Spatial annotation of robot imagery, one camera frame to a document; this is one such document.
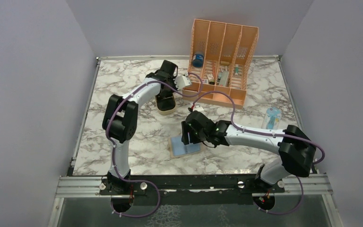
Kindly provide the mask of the beige leather card holder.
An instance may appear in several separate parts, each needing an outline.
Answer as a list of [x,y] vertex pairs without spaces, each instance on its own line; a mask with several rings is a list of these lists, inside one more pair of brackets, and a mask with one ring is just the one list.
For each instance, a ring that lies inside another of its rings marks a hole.
[[202,151],[202,146],[193,143],[184,145],[182,142],[182,135],[178,135],[168,139],[168,150],[171,158],[179,158],[200,153]]

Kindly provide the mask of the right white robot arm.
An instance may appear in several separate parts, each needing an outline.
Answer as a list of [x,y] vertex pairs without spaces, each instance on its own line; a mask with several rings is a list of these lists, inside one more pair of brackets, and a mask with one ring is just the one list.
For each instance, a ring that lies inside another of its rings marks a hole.
[[181,122],[181,128],[185,145],[207,142],[214,147],[246,146],[277,154],[276,160],[263,164],[256,173],[254,187],[259,192],[266,192],[289,175],[310,175],[316,146],[294,125],[284,130],[265,130],[244,127],[231,120],[214,122],[203,113],[193,111]]

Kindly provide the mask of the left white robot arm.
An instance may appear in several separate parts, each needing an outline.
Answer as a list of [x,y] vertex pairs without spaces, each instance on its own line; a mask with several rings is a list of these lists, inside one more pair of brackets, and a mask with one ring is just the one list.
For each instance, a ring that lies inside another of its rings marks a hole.
[[118,194],[126,193],[130,187],[129,144],[137,129],[139,110],[154,97],[169,96],[177,89],[174,83],[177,70],[176,64],[164,60],[160,69],[147,74],[140,85],[108,100],[102,123],[112,143],[107,179]]

